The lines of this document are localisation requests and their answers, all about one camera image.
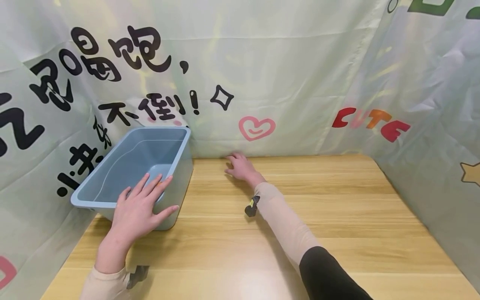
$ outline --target plastic bin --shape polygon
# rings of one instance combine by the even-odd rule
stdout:
[[[129,131],[75,190],[71,203],[112,220],[120,193],[128,186],[133,188],[148,172],[149,181],[160,173],[163,178],[173,175],[157,200],[154,213],[172,205],[181,206],[193,171],[189,138],[190,129],[186,127],[141,127]],[[179,211],[156,230],[172,228]]]

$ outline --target beige sleeve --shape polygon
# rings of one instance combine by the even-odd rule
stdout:
[[[267,221],[295,270],[303,255],[312,247],[320,246],[297,214],[285,202],[283,194],[268,182],[262,182],[255,188],[255,195],[260,196],[258,211]]]
[[[103,274],[92,269],[88,275],[80,300],[131,300],[127,290],[130,273],[125,268],[115,274]]]

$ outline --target wood grain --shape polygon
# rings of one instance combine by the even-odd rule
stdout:
[[[375,162],[364,156],[254,158],[266,179],[373,296],[384,300],[480,300]],[[247,218],[248,187],[225,161],[198,159],[173,229],[137,241],[130,269],[150,265],[135,299],[307,299],[268,225]],[[78,299],[110,222],[97,216],[46,291]]]

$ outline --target heart doodle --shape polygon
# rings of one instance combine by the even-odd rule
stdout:
[[[253,129],[248,129],[248,132],[245,130],[245,122],[246,121],[251,121],[253,122],[253,126],[257,130]],[[269,124],[270,128],[268,130],[263,130],[259,129],[260,126],[263,124]],[[249,142],[255,141],[261,138],[264,138],[266,136],[269,136],[272,134],[272,132],[275,130],[276,124],[272,119],[263,119],[263,120],[258,120],[256,117],[252,116],[246,116],[240,119],[239,121],[239,129],[241,134],[245,137],[245,139]]]
[[[17,275],[15,266],[3,256],[0,256],[0,272],[4,273],[3,279],[0,280],[0,289],[6,287]]]

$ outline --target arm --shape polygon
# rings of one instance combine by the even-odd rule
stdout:
[[[85,281],[80,300],[131,300],[127,289],[130,273],[125,270],[130,247],[179,208],[171,206],[154,215],[155,201],[172,177],[159,184],[159,175],[145,186],[148,178],[146,174],[131,192],[128,187],[118,198],[112,227],[98,247],[95,266]]]
[[[233,168],[226,169],[225,172],[245,180],[254,194],[260,196],[258,211],[299,273],[310,299],[371,300],[337,260],[318,243],[310,229],[285,202],[283,194],[268,183],[244,155],[233,153],[227,159]]]

